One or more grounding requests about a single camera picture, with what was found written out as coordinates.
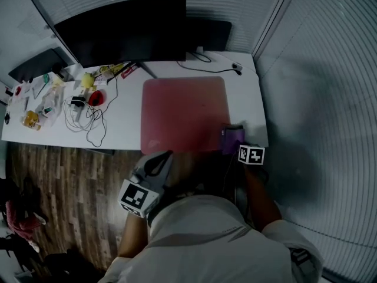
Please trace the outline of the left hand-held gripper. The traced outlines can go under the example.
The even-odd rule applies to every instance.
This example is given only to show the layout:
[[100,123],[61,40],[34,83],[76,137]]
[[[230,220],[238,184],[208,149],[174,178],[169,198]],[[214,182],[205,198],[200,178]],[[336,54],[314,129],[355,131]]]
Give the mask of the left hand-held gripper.
[[123,181],[118,195],[120,206],[135,216],[145,218],[164,193],[172,162],[171,150],[143,156],[130,178]]

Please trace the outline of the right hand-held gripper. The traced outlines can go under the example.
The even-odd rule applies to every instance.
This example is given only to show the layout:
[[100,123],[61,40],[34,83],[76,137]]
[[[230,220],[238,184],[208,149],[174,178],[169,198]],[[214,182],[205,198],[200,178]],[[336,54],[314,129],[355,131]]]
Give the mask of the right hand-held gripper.
[[238,161],[246,165],[261,166],[264,163],[265,148],[241,144],[239,146]]

